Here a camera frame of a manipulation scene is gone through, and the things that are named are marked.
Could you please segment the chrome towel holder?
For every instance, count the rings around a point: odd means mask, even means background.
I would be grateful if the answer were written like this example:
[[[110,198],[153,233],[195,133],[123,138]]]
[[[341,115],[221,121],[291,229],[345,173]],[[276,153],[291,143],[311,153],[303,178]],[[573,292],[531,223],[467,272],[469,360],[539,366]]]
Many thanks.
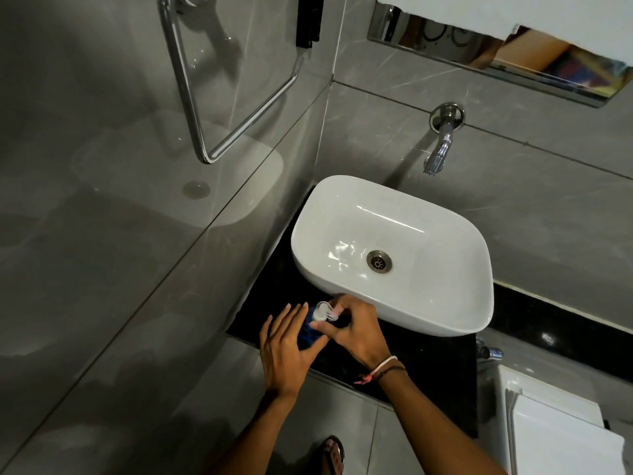
[[[194,152],[202,164],[212,165],[252,127],[269,109],[295,84],[305,62],[304,55],[298,55],[290,77],[281,84],[249,117],[245,118],[213,149],[208,150],[202,129],[201,118],[189,80],[189,64],[187,63],[184,44],[179,27],[177,3],[181,1],[186,6],[194,5],[189,0],[157,0],[158,13],[162,24],[166,46],[170,55],[171,65],[178,86],[180,100],[184,108],[187,126],[191,135]]]

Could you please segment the brown sandal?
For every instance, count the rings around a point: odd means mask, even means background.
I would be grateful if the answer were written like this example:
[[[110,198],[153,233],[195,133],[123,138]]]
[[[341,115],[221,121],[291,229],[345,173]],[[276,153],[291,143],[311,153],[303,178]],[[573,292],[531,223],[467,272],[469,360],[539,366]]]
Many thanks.
[[[318,475],[343,475],[344,447],[336,436],[330,435],[323,441],[318,460]]]

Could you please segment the wall mirror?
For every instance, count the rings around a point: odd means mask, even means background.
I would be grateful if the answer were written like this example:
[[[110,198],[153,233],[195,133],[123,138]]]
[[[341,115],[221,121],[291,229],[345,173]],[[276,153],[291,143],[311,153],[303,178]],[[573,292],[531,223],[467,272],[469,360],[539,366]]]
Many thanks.
[[[594,108],[633,85],[633,66],[522,25],[497,39],[377,1],[367,38]]]

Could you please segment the white ceramic sink basin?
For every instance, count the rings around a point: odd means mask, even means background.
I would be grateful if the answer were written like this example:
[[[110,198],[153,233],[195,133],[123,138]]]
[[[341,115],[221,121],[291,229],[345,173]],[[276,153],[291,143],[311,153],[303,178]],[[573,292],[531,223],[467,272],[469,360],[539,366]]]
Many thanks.
[[[466,218],[404,192],[348,175],[314,187],[290,238],[301,274],[329,295],[349,293],[378,317],[435,336],[478,333],[494,311],[482,234]],[[381,250],[389,273],[372,271]]]

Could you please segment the person's left hand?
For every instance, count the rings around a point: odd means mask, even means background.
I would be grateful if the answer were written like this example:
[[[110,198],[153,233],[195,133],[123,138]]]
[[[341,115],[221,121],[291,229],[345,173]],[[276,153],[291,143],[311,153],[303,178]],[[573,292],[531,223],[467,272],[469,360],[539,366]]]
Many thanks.
[[[273,317],[269,352],[260,352],[266,391],[300,391],[311,366],[301,366],[297,342],[288,339],[288,324],[295,307],[287,304]]]

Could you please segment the blue soap dispenser bottle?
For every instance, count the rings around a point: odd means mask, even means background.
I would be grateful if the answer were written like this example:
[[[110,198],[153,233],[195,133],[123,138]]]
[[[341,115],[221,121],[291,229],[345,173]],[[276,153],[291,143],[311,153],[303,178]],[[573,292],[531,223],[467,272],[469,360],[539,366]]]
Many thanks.
[[[327,301],[321,301],[308,308],[304,322],[297,336],[299,350],[306,350],[321,336],[321,332],[311,327],[312,322],[327,322],[333,324],[338,319],[334,308]]]

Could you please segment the chrome water valve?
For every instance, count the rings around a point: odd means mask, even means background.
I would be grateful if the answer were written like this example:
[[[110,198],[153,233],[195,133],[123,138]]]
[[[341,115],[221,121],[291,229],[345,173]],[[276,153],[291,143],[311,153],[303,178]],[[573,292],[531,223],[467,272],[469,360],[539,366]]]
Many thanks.
[[[503,359],[503,352],[499,348],[488,346],[485,341],[479,337],[476,339],[476,359],[477,363],[498,362]]]

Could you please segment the person's left forearm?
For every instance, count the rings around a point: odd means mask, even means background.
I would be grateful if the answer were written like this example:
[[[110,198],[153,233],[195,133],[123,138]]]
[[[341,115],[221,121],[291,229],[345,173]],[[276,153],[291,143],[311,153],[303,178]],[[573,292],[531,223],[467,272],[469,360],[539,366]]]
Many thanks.
[[[266,391],[249,424],[212,465],[209,475],[265,475],[298,391]]]

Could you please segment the person's right hand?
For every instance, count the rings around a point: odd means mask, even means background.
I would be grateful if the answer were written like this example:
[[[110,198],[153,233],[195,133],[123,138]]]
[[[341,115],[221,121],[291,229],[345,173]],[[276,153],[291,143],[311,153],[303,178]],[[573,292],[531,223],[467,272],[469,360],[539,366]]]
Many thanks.
[[[392,366],[401,366],[397,357],[391,354],[384,335],[379,326],[377,311],[372,303],[364,301],[354,295],[340,295],[334,301],[334,312],[337,315],[348,311],[351,321],[349,335],[345,340],[334,340],[343,346],[368,370],[368,375],[363,377],[364,382],[380,377]],[[312,322],[315,330],[317,322]]]

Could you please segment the person's right forearm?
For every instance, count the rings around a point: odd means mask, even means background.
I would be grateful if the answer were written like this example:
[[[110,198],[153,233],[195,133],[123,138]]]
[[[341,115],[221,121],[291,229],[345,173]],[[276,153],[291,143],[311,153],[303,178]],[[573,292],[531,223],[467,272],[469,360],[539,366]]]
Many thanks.
[[[507,475],[418,389],[403,364],[374,380],[389,399],[425,475]]]

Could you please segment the chrome wall faucet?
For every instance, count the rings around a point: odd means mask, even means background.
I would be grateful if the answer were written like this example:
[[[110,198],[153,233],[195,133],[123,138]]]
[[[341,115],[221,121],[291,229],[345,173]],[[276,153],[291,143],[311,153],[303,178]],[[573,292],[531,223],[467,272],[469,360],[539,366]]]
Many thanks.
[[[455,132],[464,123],[465,111],[457,103],[443,103],[431,112],[429,126],[438,135],[438,141],[424,162],[423,173],[435,176],[443,169]]]

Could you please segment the black hanging object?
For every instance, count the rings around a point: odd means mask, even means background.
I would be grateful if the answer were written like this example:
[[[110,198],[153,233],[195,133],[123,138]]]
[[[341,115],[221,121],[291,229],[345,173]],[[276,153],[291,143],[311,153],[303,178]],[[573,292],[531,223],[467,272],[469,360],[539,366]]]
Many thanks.
[[[310,49],[320,41],[325,0],[298,0],[296,47]]]

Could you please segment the white toilet cistern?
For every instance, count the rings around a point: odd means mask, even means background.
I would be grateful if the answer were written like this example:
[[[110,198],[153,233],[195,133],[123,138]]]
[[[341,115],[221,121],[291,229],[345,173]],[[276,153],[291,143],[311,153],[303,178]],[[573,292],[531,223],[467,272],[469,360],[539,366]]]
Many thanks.
[[[597,403],[504,366],[479,378],[479,441],[508,475],[626,475]]]

